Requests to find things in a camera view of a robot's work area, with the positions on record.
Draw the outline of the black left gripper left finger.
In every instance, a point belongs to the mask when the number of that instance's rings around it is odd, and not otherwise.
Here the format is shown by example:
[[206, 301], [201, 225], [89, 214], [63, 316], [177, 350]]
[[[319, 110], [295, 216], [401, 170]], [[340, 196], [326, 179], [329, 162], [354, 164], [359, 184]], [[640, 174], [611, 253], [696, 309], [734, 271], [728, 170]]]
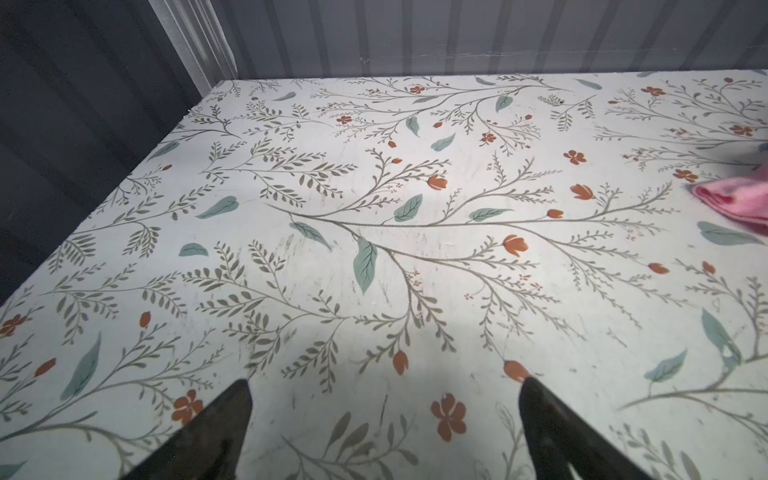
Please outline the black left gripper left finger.
[[248, 382], [233, 382], [123, 479], [235, 479], [252, 406]]

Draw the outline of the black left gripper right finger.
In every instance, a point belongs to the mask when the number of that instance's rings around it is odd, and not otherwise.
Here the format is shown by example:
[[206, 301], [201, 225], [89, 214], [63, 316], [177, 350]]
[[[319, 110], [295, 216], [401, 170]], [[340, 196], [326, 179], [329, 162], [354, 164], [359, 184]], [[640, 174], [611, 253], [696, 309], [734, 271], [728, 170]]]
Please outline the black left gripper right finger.
[[518, 407], [538, 480], [650, 480], [539, 380], [523, 381]]

